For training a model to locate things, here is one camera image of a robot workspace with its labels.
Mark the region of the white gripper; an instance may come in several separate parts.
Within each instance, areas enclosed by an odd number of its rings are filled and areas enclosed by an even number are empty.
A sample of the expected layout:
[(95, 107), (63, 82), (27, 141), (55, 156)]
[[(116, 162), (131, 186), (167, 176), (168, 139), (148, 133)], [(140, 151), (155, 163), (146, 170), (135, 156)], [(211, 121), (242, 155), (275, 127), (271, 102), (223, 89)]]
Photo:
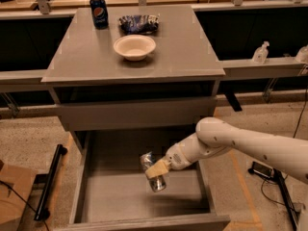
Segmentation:
[(207, 146), (197, 137), (190, 135), (173, 145), (166, 153), (165, 158), (156, 162), (145, 171), (148, 179), (165, 175), (170, 169), (181, 170), (206, 156)]

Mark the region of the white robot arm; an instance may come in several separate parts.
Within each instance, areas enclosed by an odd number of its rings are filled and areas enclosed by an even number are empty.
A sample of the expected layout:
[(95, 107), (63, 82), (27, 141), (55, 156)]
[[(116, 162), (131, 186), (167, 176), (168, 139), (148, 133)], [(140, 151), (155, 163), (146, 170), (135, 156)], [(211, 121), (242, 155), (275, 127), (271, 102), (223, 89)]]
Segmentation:
[(145, 174), (151, 179), (181, 170), (229, 148), (308, 183), (308, 141), (240, 129), (215, 117), (201, 119), (193, 134), (173, 145)]

